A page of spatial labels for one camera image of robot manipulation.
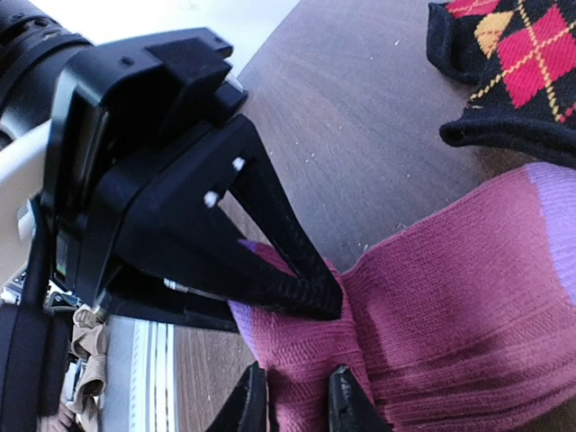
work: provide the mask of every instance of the table surface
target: table surface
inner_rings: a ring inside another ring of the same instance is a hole
[[[441,141],[439,126],[460,116],[472,89],[428,63],[427,23],[424,0],[301,0],[240,75],[244,113],[302,226],[340,270],[529,160]],[[176,350],[180,430],[203,431],[253,357],[239,336],[184,328]]]

